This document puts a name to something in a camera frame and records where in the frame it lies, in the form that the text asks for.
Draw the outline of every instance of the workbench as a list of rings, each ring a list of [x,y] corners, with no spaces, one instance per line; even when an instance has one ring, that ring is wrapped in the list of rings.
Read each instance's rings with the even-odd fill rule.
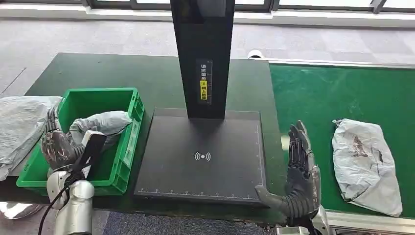
[[[289,125],[301,119],[308,128],[321,169],[322,205],[328,210],[329,224],[333,223],[336,228],[349,228],[349,225],[342,224],[356,218],[354,214],[359,213],[361,217],[354,227],[371,223],[374,226],[371,231],[395,228],[398,232],[412,233],[415,222],[410,218],[415,217],[415,205],[411,198],[415,189],[411,180],[415,174],[408,163],[411,162],[411,133],[415,132],[412,120],[415,114],[412,105],[415,100],[414,79],[415,68],[404,66],[231,60],[227,109],[260,111],[267,185],[271,192],[284,194],[287,151],[281,150],[280,133],[286,135]],[[141,137],[127,192],[123,196],[94,197],[96,209],[270,225],[284,223],[285,217],[271,209],[132,198],[154,107],[185,108],[177,57],[59,53],[26,95],[63,95],[70,88],[118,87],[136,87],[145,104]],[[382,127],[395,158],[403,203],[401,217],[409,219],[384,217],[342,200],[334,177],[331,145],[335,130],[331,121],[341,118],[376,123]],[[8,177],[0,182],[0,200],[49,203],[46,197],[18,188],[16,179]]]

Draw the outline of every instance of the gray carpet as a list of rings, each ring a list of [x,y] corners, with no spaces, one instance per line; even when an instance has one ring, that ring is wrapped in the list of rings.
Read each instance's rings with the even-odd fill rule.
[[[110,212],[104,235],[273,235],[253,223]]]

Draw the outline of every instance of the gray plastic package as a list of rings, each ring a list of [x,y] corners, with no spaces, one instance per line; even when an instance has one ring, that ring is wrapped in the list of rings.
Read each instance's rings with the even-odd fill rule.
[[[0,181],[30,152],[45,130],[47,111],[59,96],[0,98]]]
[[[400,216],[402,202],[395,162],[379,125],[333,121],[333,163],[343,199],[391,216]]]
[[[80,145],[86,131],[99,131],[107,136],[104,150],[117,142],[119,135],[132,122],[127,112],[110,111],[79,118],[69,127],[68,138],[72,145]]]

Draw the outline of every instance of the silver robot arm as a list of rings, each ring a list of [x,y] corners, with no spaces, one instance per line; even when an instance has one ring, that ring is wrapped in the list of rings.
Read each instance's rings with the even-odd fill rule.
[[[67,171],[52,173],[46,184],[47,193],[52,202],[65,188],[70,176]],[[52,207],[58,210],[55,221],[55,235],[91,235],[92,234],[92,197],[93,185],[86,180],[78,180],[69,186],[69,193],[62,193]]]
[[[55,235],[92,235],[93,185],[85,180],[82,169],[99,157],[106,136],[88,133],[82,146],[71,146],[59,128],[55,110],[48,112],[46,133],[42,138],[42,153],[54,171],[47,179],[46,189],[50,205],[42,217],[38,235],[51,208],[58,210]]]
[[[258,198],[287,216],[291,228],[280,228],[281,234],[295,231],[302,234],[304,230],[300,227],[304,227],[311,235],[329,235],[325,210],[320,204],[320,169],[314,161],[307,129],[299,120],[295,126],[291,125],[288,135],[290,146],[286,195],[270,193],[263,185],[258,185],[255,187]]]

